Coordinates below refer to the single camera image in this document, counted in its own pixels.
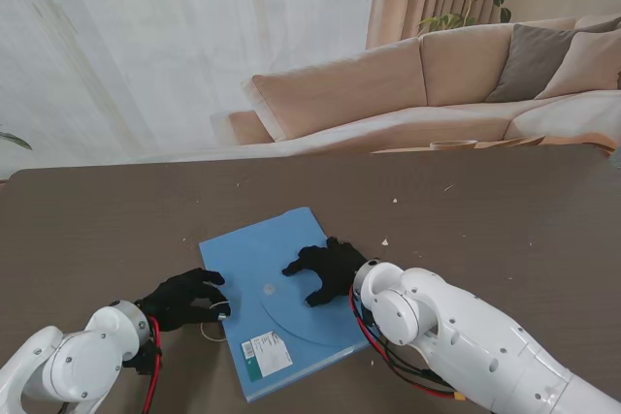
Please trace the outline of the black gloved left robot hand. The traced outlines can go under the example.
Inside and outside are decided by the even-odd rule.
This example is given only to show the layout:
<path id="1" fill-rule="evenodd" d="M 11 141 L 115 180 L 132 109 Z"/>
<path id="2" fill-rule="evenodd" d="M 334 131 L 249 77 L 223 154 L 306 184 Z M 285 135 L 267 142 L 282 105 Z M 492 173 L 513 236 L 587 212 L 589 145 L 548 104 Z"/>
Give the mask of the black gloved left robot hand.
<path id="1" fill-rule="evenodd" d="M 155 319 L 161 332 L 187 324 L 221 322 L 231 315 L 230 304 L 218 289 L 224 283 L 217 271 L 194 269 L 168 278 L 135 305 L 146 317 Z"/>

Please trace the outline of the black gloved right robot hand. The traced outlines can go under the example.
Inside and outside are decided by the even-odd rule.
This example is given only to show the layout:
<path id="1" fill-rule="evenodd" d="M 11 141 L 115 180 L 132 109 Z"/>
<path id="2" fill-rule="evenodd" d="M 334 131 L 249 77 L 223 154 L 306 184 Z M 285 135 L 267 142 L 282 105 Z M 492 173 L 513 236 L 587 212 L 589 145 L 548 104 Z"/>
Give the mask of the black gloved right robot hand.
<path id="1" fill-rule="evenodd" d="M 349 242 L 327 238 L 325 246 L 306 246 L 298 258 L 284 268 L 284 276 L 312 271 L 321 280 L 321 287 L 306 297 L 310 307 L 330 303 L 334 298 L 347 296 L 356 273 L 368 260 Z"/>

